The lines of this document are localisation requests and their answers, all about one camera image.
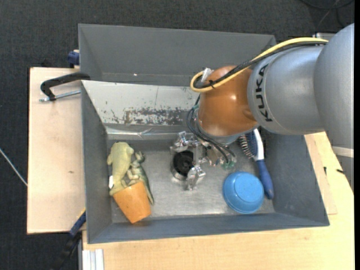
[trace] gray floor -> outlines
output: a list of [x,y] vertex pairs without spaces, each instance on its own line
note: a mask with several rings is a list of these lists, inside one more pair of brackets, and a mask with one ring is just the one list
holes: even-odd
[[[307,0],[322,7],[350,0]],[[299,0],[0,0],[0,147],[26,177],[28,68],[68,67],[77,24],[273,34],[282,41],[337,32],[354,3],[335,10]],[[0,156],[0,269],[49,269],[65,234],[26,235],[27,190]],[[64,269],[76,269],[72,258]]]

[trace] brush bristles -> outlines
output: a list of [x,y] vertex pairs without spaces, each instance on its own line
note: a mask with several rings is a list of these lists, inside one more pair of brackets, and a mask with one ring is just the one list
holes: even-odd
[[242,135],[238,138],[238,141],[245,155],[249,158],[252,158],[254,155],[251,153],[248,138],[245,135]]

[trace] kuka logo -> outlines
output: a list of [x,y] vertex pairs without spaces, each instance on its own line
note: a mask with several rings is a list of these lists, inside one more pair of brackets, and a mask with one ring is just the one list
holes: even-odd
[[259,75],[262,77],[261,80],[259,80],[259,78],[256,80],[256,89],[255,92],[258,93],[256,94],[256,100],[260,103],[258,104],[258,108],[260,110],[260,113],[265,117],[265,121],[266,122],[272,122],[272,119],[269,118],[269,113],[268,111],[265,109],[265,104],[264,104],[264,99],[263,99],[263,94],[262,94],[262,83],[263,83],[263,77],[264,77],[264,72],[265,72],[265,68],[268,66],[269,64],[266,64],[265,66],[263,66],[260,71],[259,71]]

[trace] wooden table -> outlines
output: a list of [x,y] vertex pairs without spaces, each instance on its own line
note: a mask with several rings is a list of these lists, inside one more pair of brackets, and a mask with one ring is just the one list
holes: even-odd
[[[42,81],[72,71],[77,70],[30,71],[29,234],[68,231],[84,207],[80,97],[38,102],[44,97],[39,90]],[[63,85],[54,92],[77,87],[78,83]],[[83,235],[83,249],[103,249],[106,270],[353,269],[354,195],[337,171],[341,168],[326,135],[305,139],[329,215],[328,227],[108,244],[87,244]]]

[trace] orange cup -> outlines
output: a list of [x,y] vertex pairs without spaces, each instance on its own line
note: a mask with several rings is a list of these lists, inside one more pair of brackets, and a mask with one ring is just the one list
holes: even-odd
[[113,195],[117,205],[131,223],[140,221],[151,214],[145,185],[137,182]]

